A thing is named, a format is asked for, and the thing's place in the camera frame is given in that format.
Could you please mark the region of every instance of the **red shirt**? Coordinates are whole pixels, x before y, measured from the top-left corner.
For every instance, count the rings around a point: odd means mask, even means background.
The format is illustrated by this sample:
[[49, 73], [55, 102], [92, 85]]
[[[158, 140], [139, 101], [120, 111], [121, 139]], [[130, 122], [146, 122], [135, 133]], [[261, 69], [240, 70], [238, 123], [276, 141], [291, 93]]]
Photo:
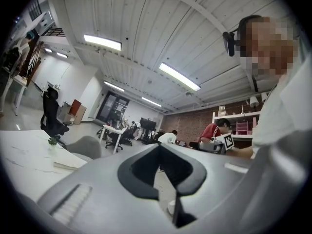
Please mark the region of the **red shirt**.
[[220, 129], [215, 123], [211, 123], [206, 126], [205, 130], [201, 134], [199, 141], [201, 141], [202, 137], [211, 139], [212, 137], [218, 137], [221, 135]]

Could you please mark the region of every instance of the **person in red shirt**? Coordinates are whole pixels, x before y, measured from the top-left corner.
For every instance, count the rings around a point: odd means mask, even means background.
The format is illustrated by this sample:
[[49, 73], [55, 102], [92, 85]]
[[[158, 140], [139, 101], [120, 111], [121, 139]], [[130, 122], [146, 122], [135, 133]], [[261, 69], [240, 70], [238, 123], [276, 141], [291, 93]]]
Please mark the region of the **person in red shirt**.
[[227, 134], [230, 129], [230, 122], [227, 119], [219, 119], [216, 123], [211, 123], [206, 126], [205, 130], [199, 138], [199, 142], [208, 143], [212, 137], [218, 137]]

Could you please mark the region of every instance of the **desk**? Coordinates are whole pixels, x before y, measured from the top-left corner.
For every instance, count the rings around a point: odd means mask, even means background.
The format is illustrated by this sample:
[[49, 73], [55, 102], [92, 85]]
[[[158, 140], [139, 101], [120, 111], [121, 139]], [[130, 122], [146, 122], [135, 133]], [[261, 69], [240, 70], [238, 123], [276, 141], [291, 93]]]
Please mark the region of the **desk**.
[[117, 147], [118, 147], [118, 143], [119, 143], [120, 137], [121, 137], [121, 135], [126, 131], [127, 128], [125, 127], [124, 129], [119, 130], [119, 129], [116, 129], [116, 128], [114, 128], [114, 127], [108, 126], [108, 125], [103, 125], [103, 131], [102, 131], [101, 136], [100, 136], [100, 138], [99, 138], [99, 143], [100, 143], [100, 144], [101, 144], [101, 141], [102, 141], [102, 139], [103, 139], [103, 135], [104, 135], [105, 129], [107, 129], [107, 130], [110, 131], [110, 132], [119, 134], [118, 139], [117, 139], [117, 142], [116, 142], [116, 146], [115, 146], [114, 152], [113, 152], [113, 154], [115, 154], [115, 153], [116, 153], [116, 150], [117, 150]]
[[43, 130], [0, 131], [0, 151], [4, 167], [15, 189], [37, 202], [53, 185], [74, 170], [59, 168], [54, 163], [54, 151], [61, 149], [79, 167], [84, 160], [60, 145], [51, 146]]
[[3, 95], [1, 97], [1, 109], [0, 109], [0, 113], [3, 113], [3, 110], [4, 110], [4, 103], [5, 103], [5, 97], [6, 97], [6, 94], [8, 93], [9, 91], [9, 88], [12, 84], [12, 82], [15, 81], [17, 82], [19, 85], [21, 85], [21, 89], [19, 91], [19, 95], [17, 96], [17, 98], [15, 99], [15, 103], [14, 103], [14, 113], [15, 115], [17, 116], [18, 115], [18, 112], [19, 112], [19, 107], [20, 107], [20, 100], [21, 100], [21, 97], [23, 96], [23, 93], [24, 93], [24, 90], [25, 90], [25, 87], [27, 85], [27, 82], [25, 80], [23, 80], [23, 78], [19, 75], [15, 76], [13, 79], [12, 78], [9, 78], [8, 79], [8, 82], [5, 86], [5, 89], [3, 91]]

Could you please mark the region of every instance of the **gray chair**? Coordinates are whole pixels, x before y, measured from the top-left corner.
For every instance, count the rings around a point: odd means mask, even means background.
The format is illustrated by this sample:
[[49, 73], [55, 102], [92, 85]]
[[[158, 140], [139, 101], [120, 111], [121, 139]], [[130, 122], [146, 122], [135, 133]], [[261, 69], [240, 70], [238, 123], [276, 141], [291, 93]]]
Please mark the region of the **gray chair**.
[[64, 144], [63, 148], [86, 161], [90, 160], [83, 156], [96, 159], [100, 158], [102, 153], [101, 145], [98, 140], [91, 136], [84, 136], [74, 143]]

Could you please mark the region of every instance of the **white lamp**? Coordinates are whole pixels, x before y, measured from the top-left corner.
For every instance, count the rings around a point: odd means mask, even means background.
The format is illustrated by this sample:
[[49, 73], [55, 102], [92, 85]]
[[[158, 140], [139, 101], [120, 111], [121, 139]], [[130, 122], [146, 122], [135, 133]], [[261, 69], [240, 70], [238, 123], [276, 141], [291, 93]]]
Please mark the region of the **white lamp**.
[[249, 105], [254, 109], [254, 111], [256, 110], [256, 107], [259, 105], [259, 101], [255, 96], [250, 97]]
[[267, 98], [268, 98], [268, 95], [267, 95], [267, 93], [261, 93], [261, 101], [262, 101], [262, 103], [264, 103], [266, 100], [267, 100]]

